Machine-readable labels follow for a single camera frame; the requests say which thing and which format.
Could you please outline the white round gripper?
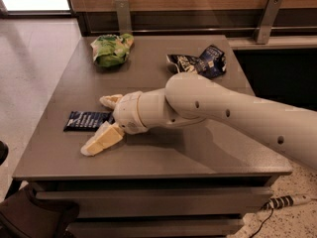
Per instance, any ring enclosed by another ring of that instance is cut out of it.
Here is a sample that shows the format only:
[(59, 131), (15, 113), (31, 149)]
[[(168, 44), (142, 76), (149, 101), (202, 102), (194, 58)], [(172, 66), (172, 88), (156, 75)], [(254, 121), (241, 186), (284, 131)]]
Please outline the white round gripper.
[(135, 135), (145, 133), (148, 128), (144, 126), (138, 111), (138, 102), (142, 91), (126, 95), (114, 94), (102, 96), (100, 103), (113, 111), (114, 124), (104, 122), (85, 145), (80, 149), (84, 156), (95, 156), (102, 151), (119, 143), (125, 132)]

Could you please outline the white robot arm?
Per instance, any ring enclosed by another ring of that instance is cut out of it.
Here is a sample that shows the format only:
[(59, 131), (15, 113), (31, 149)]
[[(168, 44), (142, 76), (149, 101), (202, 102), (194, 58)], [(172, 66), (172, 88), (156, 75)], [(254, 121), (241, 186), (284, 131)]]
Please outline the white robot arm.
[(173, 75), (165, 87), (100, 98), (113, 110), (81, 153), (95, 156), (154, 127), (176, 128), (206, 119), (222, 122), (293, 161), (317, 169), (317, 112), (230, 90), (194, 73)]

